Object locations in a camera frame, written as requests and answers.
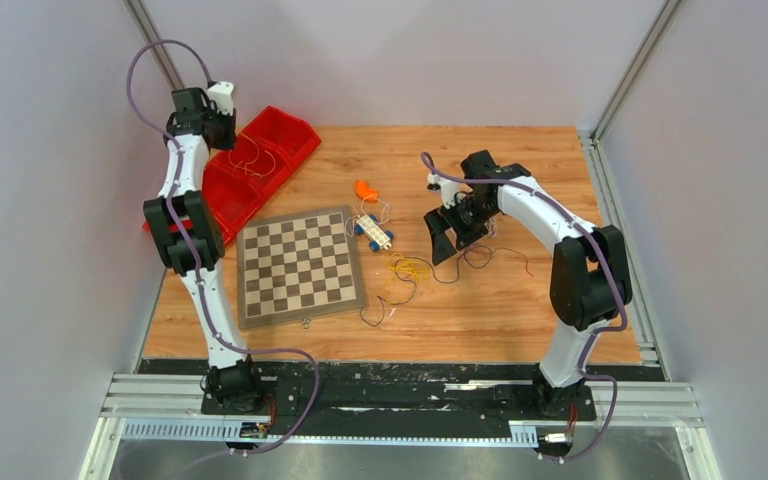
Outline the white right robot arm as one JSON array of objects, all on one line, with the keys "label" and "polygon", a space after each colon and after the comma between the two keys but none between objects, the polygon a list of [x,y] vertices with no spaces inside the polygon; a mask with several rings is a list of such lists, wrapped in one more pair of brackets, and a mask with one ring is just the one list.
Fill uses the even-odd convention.
[{"label": "white right robot arm", "polygon": [[530,402],[540,415],[558,416],[583,389],[599,335],[628,324],[625,307],[633,291],[623,233],[582,219],[524,166],[501,166],[487,150],[465,158],[459,177],[438,169],[427,152],[420,158],[429,170],[429,189],[442,200],[424,216],[433,264],[487,236],[498,214],[518,221],[551,254],[549,299],[558,322],[535,372]]}]

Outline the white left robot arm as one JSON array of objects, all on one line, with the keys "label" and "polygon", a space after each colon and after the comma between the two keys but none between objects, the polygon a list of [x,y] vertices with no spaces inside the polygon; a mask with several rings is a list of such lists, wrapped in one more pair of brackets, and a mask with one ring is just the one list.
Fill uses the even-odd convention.
[{"label": "white left robot arm", "polygon": [[163,133],[168,150],[165,179],[143,213],[165,267],[187,289],[208,348],[202,389],[209,406],[253,414],[266,399],[253,360],[231,314],[223,282],[224,241],[201,189],[209,153],[236,142],[234,86],[209,82],[172,92],[174,111]]}]

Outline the orange pipe elbow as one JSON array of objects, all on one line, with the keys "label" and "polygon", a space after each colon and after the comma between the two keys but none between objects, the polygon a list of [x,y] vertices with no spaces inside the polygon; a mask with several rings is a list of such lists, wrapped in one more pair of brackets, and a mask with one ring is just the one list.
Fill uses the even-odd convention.
[{"label": "orange pipe elbow", "polygon": [[356,180],[354,183],[354,191],[356,196],[362,202],[375,204],[379,201],[378,190],[372,188],[365,180]]}]

